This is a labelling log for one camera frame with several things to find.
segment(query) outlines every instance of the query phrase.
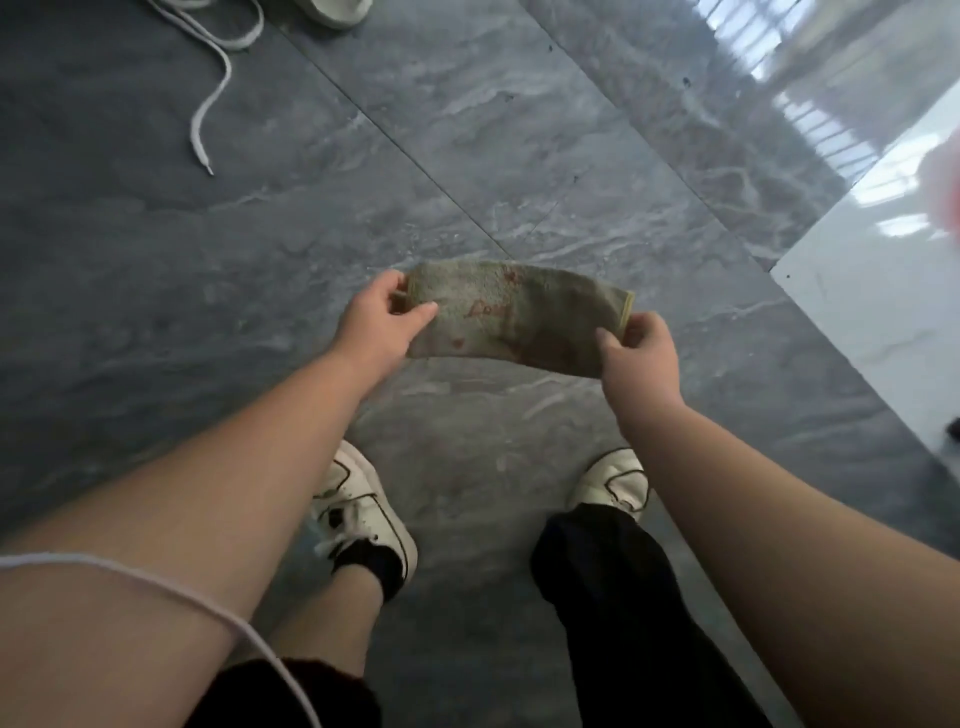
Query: pants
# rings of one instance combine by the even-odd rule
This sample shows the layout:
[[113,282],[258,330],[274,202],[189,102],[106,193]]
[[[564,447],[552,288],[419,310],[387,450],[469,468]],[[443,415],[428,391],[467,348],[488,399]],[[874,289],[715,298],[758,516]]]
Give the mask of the pants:
[[[690,618],[663,549],[605,505],[554,516],[530,560],[540,593],[566,629],[585,728],[770,725],[727,661]],[[380,707],[362,680],[319,662],[284,661],[324,728],[379,728]],[[266,662],[222,672],[189,728],[249,722],[300,728],[300,704]]]

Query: hand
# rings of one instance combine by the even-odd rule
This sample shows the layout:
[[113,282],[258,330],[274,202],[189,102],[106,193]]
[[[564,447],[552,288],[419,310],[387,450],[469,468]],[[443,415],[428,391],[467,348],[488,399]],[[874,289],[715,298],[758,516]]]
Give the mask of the hand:
[[684,406],[677,349],[662,317],[653,311],[633,314],[623,339],[620,344],[609,331],[597,329],[603,392],[621,430]]
[[405,286],[402,273],[384,271],[353,297],[340,317],[330,353],[342,356],[368,391],[399,368],[410,342],[437,315],[436,303],[396,313],[391,294]]

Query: green towel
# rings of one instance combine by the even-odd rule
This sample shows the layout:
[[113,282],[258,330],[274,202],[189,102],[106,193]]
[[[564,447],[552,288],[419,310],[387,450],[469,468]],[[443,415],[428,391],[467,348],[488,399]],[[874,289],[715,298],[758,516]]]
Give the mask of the green towel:
[[599,377],[594,331],[621,341],[634,294],[568,271],[492,260],[424,262],[407,278],[406,308],[436,301],[437,318],[409,355],[504,359]]

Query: white sneaker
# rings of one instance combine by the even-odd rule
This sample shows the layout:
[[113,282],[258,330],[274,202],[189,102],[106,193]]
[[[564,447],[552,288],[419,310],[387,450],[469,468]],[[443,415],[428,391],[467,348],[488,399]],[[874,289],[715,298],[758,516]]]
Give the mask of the white sneaker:
[[340,443],[311,507],[326,536],[317,546],[319,554],[333,557],[353,542],[367,539],[392,548],[400,557],[404,584],[414,575],[417,545],[390,507],[370,460],[346,440]]
[[573,510],[581,503],[611,505],[639,522],[649,496],[650,486],[640,461],[633,450],[623,448],[608,452],[587,468],[566,507]]
[[373,0],[295,0],[311,20],[327,28],[352,28],[370,12]]

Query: leg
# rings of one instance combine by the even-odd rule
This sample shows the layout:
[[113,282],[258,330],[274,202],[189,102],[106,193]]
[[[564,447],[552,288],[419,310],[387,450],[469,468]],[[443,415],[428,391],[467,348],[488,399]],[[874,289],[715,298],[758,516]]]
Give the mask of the leg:
[[[373,465],[344,442],[314,498],[313,515],[336,547],[333,578],[284,622],[274,651],[310,697],[324,728],[379,728],[380,707],[363,682],[380,608],[417,567],[417,547],[390,507]],[[221,672],[188,728],[250,722],[269,706],[270,722],[306,725],[274,670],[251,660]]]
[[301,606],[271,637],[276,654],[320,660],[363,677],[373,625],[380,614],[380,582],[365,567],[338,569],[329,586]]
[[647,495],[631,450],[604,456],[581,479],[573,509],[547,523],[531,559],[566,629],[584,725],[636,711],[650,725],[769,726],[690,617],[663,550],[638,526]]

